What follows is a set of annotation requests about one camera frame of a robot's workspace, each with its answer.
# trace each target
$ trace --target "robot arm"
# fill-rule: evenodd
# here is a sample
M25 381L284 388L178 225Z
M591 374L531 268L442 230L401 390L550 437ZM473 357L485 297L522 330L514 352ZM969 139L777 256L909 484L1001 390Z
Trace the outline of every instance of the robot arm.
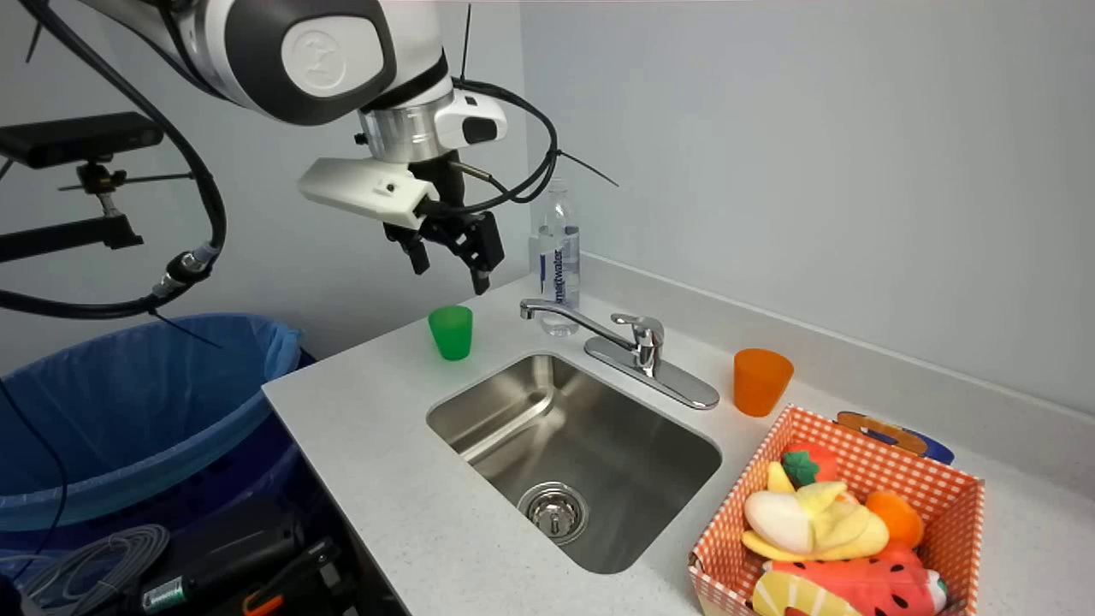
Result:
M506 118L496 98L451 86L436 0L82 3L237 105L301 127L359 112L373 159L316 162L301 193L378 220L416 274L422 241L446 242L485 291L502 242L489 212L459 212L454 150L501 139Z

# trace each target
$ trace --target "faucet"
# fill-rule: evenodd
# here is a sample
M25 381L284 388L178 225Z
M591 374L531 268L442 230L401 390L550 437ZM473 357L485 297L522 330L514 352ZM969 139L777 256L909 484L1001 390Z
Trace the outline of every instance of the faucet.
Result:
M625 350L633 365L642 377L650 377L650 381L657 377L657 371L661 371L661 341L664 341L664 325L657 317L613 316L616 325L629 325L629 331L633 331L633 339L624 339L624 334L602 330L600 323L591 323L583 311L572 311L566 306L537 300L537 297L519 300L519 316L522 317L534 317L537 311L554 311L562 317L578 323L583 330L589 330L589 331L609 339L613 345Z

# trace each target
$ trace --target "clear bottle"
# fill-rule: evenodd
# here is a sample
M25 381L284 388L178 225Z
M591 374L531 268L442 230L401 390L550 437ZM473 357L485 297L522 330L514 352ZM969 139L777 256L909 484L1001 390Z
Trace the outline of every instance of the clear bottle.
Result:
M537 296L554 306L578 309L583 233L566 207L566 193L550 193L544 203L537 203L534 233L531 233L531 256L534 256ZM550 311L540 316L540 325L550 334L569 334L578 330L572 317L562 317Z

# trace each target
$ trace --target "toy fruit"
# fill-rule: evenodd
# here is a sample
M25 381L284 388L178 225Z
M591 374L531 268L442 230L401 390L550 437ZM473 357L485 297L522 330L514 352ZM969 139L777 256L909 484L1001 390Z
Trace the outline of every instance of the toy fruit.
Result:
M879 488L866 498L866 509L884 518L888 543L912 550L925 541L925 520L901 493Z
M943 590L912 550L888 547L860 561L770 566L748 604L758 616L934 616Z
M798 493L754 493L743 543L770 561L836 561L879 553L886 523L846 484L811 484Z
M766 488L770 493L794 493L794 484L787 480L781 463L766 463Z
M838 484L846 471L836 451L803 437L794 437L781 463L794 486Z

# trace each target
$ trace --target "sink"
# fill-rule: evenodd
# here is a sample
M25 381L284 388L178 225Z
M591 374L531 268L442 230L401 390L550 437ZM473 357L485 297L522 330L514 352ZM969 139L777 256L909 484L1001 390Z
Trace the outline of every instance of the sink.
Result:
M426 415L576 566L629 569L718 468L712 443L556 357L526 357Z

